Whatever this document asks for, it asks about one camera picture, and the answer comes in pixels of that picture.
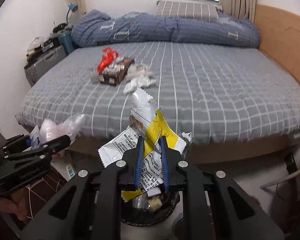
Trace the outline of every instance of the rolled comforter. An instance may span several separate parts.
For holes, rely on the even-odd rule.
[[[111,19],[92,10],[77,22],[72,38],[81,47],[117,42],[172,41],[258,47],[260,35],[249,20],[219,15],[217,23],[203,20],[129,13]]]

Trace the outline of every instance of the gray striped pillow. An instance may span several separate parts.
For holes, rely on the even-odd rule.
[[[208,3],[158,1],[156,16],[178,16],[188,19],[198,19],[207,22],[217,22],[216,6]]]

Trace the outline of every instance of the human hand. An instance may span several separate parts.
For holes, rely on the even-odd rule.
[[[27,209],[24,188],[12,193],[11,199],[0,196],[0,212],[16,214],[19,220],[25,220],[27,217]]]

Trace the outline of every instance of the bed sheet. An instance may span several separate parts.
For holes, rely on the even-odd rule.
[[[300,131],[300,87],[257,49],[207,44],[113,44],[120,56],[149,65],[157,78],[145,89],[178,134],[194,143],[247,141]],[[129,125],[125,82],[92,84],[105,46],[78,49],[49,70],[24,98],[16,118],[34,127],[86,114],[85,136],[111,139]]]

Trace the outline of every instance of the silver bolt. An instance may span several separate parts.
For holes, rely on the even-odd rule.
[[[123,161],[123,160],[120,160],[120,161],[117,161],[116,165],[117,165],[118,167],[124,167],[124,166],[126,165],[126,162]]]
[[[180,162],[178,162],[178,165],[179,165],[181,168],[188,167],[188,163],[187,163],[186,161],[180,161]]]
[[[86,170],[81,170],[78,172],[79,177],[84,178],[88,175],[88,172]]]
[[[217,171],[216,175],[218,178],[223,179],[226,176],[226,173],[224,171]]]

